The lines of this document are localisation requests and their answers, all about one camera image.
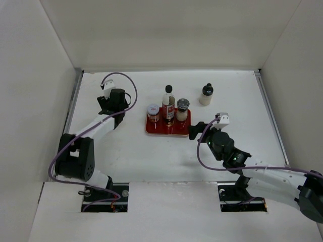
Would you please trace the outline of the clear top salt grinder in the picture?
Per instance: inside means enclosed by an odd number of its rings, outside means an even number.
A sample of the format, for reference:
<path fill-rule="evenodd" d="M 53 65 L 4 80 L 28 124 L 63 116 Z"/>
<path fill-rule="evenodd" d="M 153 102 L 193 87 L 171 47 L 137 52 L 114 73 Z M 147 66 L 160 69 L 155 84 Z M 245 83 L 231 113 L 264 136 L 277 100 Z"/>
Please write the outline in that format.
<path fill-rule="evenodd" d="M 189 100 L 185 98 L 180 98 L 177 101 L 176 119 L 178 121 L 183 122 L 187 119 L 189 105 L 190 105 Z"/>

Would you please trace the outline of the black top sugar shaker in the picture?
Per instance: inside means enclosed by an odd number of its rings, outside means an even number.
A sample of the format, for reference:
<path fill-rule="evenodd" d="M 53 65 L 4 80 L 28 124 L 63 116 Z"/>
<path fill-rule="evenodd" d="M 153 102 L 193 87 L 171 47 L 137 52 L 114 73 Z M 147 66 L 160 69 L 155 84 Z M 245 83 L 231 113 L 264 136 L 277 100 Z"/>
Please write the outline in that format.
<path fill-rule="evenodd" d="M 213 92 L 214 92 L 214 89 L 211 83 L 207 83 L 205 86 L 203 86 L 201 95 L 199 98 L 199 103 L 205 106 L 209 105 L 212 100 Z"/>

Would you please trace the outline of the small white lid jar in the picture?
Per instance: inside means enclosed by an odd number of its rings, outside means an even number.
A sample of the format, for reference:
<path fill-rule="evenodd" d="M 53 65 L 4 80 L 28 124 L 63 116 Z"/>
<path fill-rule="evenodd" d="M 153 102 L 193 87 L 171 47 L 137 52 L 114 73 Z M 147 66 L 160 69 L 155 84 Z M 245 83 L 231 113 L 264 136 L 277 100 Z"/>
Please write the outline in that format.
<path fill-rule="evenodd" d="M 151 123 L 159 121 L 159 106 L 157 104 L 150 104 L 147 108 L 148 120 Z"/>

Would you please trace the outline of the soy sauce bottle black cap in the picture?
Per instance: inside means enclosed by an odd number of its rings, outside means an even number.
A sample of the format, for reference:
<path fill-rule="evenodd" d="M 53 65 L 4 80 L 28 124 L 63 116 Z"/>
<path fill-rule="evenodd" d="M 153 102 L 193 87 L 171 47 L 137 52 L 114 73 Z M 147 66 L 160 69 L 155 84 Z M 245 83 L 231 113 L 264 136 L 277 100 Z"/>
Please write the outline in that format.
<path fill-rule="evenodd" d="M 162 98 L 163 120 L 166 123 L 166 126 L 168 127 L 174 124 L 175 97 L 172 91 L 173 87 L 171 85 L 166 85 L 165 94 Z"/>

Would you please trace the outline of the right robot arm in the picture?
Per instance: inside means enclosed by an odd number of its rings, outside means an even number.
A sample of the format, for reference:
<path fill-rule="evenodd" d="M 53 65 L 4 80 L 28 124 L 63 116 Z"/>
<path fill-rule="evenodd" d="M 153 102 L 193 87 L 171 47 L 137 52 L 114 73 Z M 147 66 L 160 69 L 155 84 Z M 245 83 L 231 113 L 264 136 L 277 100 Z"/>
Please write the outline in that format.
<path fill-rule="evenodd" d="M 315 170 L 276 167 L 256 160 L 251 154 L 235 147 L 234 140 L 221 129 L 199 122 L 189 126 L 189 139 L 198 134 L 198 144 L 205 143 L 221 168 L 202 166 L 213 171 L 228 171 L 238 174 L 234 186 L 239 199 L 261 197 L 289 205 L 308 219 L 322 223 L 322 174 Z"/>

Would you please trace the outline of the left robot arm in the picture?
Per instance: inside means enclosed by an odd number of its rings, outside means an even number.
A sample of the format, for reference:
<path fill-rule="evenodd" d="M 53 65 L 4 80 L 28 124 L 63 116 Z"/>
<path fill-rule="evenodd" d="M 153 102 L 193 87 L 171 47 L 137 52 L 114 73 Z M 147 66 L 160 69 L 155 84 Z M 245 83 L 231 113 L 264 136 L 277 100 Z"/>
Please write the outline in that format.
<path fill-rule="evenodd" d="M 109 97 L 98 97 L 97 101 L 101 111 L 88 126 L 75 134 L 61 136 L 61 154 L 54 168 L 57 176 L 96 187 L 96 195 L 102 201 L 108 201 L 113 196 L 113 180 L 95 168 L 95 145 L 123 121 L 124 110 L 129 104 L 125 90 L 119 88 L 112 89 Z"/>

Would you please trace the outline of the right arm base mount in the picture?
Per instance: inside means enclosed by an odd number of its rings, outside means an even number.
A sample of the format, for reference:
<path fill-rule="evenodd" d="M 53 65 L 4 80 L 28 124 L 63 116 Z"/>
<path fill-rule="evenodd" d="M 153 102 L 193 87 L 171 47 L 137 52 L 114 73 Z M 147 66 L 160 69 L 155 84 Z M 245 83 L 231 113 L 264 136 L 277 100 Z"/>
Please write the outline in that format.
<path fill-rule="evenodd" d="M 248 182 L 249 178 L 240 177 L 237 181 L 217 184 L 222 212 L 267 212 L 265 199 L 247 192 Z"/>

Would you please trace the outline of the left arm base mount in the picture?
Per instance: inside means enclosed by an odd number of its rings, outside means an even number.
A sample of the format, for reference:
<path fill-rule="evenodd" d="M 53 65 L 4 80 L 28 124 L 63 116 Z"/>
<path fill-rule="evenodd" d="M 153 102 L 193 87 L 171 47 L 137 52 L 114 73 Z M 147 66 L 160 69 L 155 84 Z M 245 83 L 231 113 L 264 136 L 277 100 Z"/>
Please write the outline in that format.
<path fill-rule="evenodd" d="M 124 213 L 128 211 L 129 183 L 114 183 L 112 190 L 117 195 L 85 187 L 79 191 L 82 196 L 81 212 L 83 213 Z"/>

